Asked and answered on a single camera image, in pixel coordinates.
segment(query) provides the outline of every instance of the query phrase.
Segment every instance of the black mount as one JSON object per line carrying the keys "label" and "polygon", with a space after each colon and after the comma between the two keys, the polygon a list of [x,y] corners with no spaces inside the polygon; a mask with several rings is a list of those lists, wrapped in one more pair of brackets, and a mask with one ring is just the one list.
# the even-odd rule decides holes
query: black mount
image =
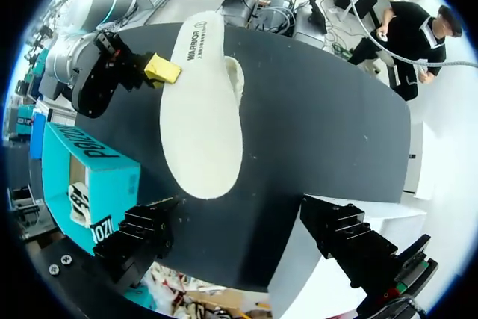
{"label": "black mount", "polygon": [[370,224],[363,222],[364,215],[352,204],[338,206],[304,196],[300,219],[322,255],[337,260],[350,286],[362,287],[367,293],[357,308],[367,318],[401,295],[415,297],[436,272],[438,263],[425,261],[423,251],[430,236],[422,235],[396,255],[398,248],[371,230]]}

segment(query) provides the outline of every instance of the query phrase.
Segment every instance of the black table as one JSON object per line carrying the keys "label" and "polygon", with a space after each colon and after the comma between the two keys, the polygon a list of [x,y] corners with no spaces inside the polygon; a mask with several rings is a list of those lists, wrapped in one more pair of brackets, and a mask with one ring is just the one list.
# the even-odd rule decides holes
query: black table
{"label": "black table", "polygon": [[[150,25],[121,36],[133,52],[169,59],[180,26]],[[265,291],[301,193],[400,201],[409,110],[360,69],[286,37],[226,28],[224,49],[245,75],[243,162],[224,197],[195,199],[177,185],[161,148],[161,90],[119,87],[102,116],[78,115],[76,124],[141,163],[140,203],[181,199],[173,214],[175,246],[163,264],[218,285]]]}

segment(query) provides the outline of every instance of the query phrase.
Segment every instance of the white wall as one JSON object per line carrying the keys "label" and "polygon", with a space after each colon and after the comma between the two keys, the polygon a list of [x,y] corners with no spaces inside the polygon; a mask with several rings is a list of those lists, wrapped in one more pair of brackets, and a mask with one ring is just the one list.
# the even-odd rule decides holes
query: white wall
{"label": "white wall", "polygon": [[[444,0],[420,0],[435,14]],[[466,36],[447,39],[447,61],[477,62]],[[478,230],[478,69],[444,67],[431,85],[419,84],[409,102],[412,122],[425,121],[436,133],[440,149],[437,182],[431,201],[405,199],[428,211],[423,232],[432,236],[426,253],[439,263],[438,272],[418,296],[431,309],[450,281],[460,274],[473,250]]]}

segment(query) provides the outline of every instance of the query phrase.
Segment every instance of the person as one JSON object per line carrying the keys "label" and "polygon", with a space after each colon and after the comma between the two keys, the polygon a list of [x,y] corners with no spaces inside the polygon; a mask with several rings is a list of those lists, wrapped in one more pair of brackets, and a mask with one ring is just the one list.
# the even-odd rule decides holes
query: person
{"label": "person", "polygon": [[[387,41],[380,40],[377,33],[386,35]],[[462,26],[452,10],[442,5],[438,16],[430,16],[420,5],[407,2],[392,2],[383,14],[379,28],[370,33],[386,49],[410,60],[427,59],[440,63],[447,58],[444,46],[445,37],[460,37]],[[363,38],[353,50],[348,60],[358,65],[366,59],[376,59],[380,50],[368,37]],[[418,95],[417,76],[412,64],[394,58],[400,85],[395,92],[405,101]],[[422,84],[430,84],[440,72],[440,67],[429,67],[419,71],[418,79]]]}

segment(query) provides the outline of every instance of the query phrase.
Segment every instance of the yellow sponge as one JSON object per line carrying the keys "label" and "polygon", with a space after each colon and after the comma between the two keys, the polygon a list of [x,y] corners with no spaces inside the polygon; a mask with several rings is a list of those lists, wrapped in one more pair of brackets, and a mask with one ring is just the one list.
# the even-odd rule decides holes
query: yellow sponge
{"label": "yellow sponge", "polygon": [[144,73],[149,80],[160,81],[154,83],[155,87],[161,87],[162,82],[174,84],[181,73],[181,67],[169,62],[166,59],[154,54],[144,68]]}

